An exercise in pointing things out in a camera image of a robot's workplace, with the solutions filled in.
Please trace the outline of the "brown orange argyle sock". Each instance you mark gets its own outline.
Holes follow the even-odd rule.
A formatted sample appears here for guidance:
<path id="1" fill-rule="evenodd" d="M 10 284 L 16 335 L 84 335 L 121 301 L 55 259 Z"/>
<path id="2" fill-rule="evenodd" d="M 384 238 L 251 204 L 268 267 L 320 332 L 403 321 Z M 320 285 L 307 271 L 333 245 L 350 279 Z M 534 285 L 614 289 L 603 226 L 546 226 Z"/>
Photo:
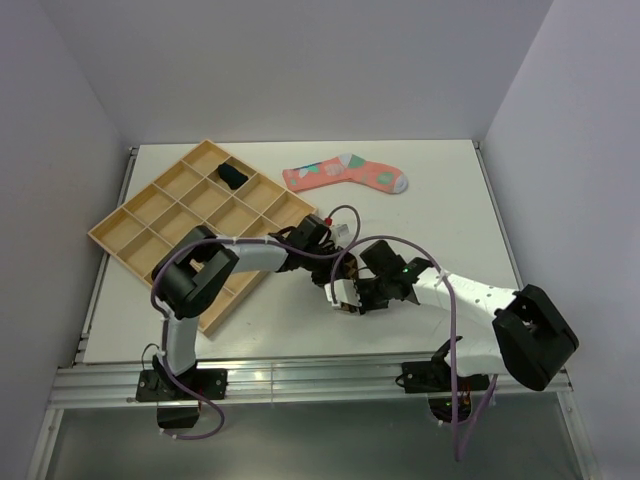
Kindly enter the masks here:
<path id="1" fill-rule="evenodd" d="M 343 259 L 339 262 L 336 278 L 348 280 L 359 279 L 358 259 L 352 253 L 347 252 Z"/>

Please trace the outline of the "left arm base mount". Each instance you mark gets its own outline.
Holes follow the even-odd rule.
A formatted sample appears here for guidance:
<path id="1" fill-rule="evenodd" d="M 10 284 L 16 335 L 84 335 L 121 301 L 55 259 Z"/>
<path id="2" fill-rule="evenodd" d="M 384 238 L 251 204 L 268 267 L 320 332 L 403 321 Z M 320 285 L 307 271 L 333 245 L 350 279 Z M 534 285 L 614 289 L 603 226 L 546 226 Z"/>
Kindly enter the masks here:
<path id="1" fill-rule="evenodd" d="M 215 400 L 225 398 L 228 385 L 228 370 L 224 368 L 199 369 L 198 363 L 185 373 L 173 378 L 165 371 L 162 362 L 153 355 L 150 367 L 145 367 L 145 356 L 150 348 L 159 350 L 155 343 L 145 346 L 141 355 L 142 370 L 139 374 L 135 401 L 137 403 L 167 403 L 196 401 L 196 406 L 159 406 L 156 420 L 160 431 L 180 440 L 199 440 L 218 433 L 225 423 L 225 415 Z M 193 428 L 207 405 L 219 415 L 219 424 L 209 433 L 187 434 Z"/>

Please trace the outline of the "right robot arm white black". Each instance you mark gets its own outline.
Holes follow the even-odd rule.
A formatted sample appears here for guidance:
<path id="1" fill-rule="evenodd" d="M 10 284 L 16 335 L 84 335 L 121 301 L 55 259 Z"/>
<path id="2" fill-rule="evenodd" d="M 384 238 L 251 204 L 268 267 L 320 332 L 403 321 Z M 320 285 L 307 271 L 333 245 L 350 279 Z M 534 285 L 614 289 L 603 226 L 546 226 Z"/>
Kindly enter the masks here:
<path id="1" fill-rule="evenodd" d="M 384 239 L 360 254 L 372 273 L 355 282 L 363 311 L 386 308 L 391 300 L 449 311 L 485 330 L 476 338 L 447 340 L 432 360 L 433 378 L 443 389 L 466 377 L 508 374 L 533 391 L 543 391 L 579 348 L 579 339 L 548 294 L 532 284 L 520 290 L 491 286 L 448 273 L 432 259 L 410 261 Z"/>

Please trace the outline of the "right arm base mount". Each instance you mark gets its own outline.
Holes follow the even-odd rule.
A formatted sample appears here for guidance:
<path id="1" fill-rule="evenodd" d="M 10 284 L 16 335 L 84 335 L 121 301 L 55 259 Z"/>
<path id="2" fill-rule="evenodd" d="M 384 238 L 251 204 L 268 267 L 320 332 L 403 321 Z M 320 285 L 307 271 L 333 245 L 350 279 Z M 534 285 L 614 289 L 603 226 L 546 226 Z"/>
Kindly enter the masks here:
<path id="1" fill-rule="evenodd" d="M 397 386 L 406 394 L 426 394 L 433 416 L 444 423 L 453 418 L 453 403 L 450 398 L 433 397 L 436 393 L 451 391 L 451 368 L 445 361 L 450 353 L 450 341 L 446 341 L 428 361 L 412 361 L 401 364 L 401 373 L 395 378 Z M 471 393 L 486 390 L 490 380 L 488 375 L 475 374 L 457 376 L 458 420 L 466 421 L 472 414 Z"/>

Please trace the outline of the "navy ankle sock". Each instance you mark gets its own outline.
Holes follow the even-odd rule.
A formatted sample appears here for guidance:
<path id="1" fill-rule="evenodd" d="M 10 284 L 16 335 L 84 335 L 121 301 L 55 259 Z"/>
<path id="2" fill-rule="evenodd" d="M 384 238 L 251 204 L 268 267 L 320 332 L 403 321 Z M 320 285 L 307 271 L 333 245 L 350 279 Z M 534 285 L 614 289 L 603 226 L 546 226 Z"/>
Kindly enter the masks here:
<path id="1" fill-rule="evenodd" d="M 246 174 L 227 162 L 220 164 L 216 169 L 216 173 L 231 191 L 239 189 L 249 180 Z"/>

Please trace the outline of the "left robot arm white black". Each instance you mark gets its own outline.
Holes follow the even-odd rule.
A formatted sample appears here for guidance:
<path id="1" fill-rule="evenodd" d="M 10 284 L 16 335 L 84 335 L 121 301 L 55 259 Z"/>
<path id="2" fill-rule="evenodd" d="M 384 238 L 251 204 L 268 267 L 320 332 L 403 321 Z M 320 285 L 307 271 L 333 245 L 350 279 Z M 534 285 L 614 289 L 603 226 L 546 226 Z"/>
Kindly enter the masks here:
<path id="1" fill-rule="evenodd" d="M 304 269 L 323 286 L 340 251 L 329 227 L 313 214 L 262 237 L 218 236 L 205 225 L 193 227 L 152 271 L 151 304 L 163 316 L 159 388 L 172 399 L 193 391 L 199 317 L 229 277 Z"/>

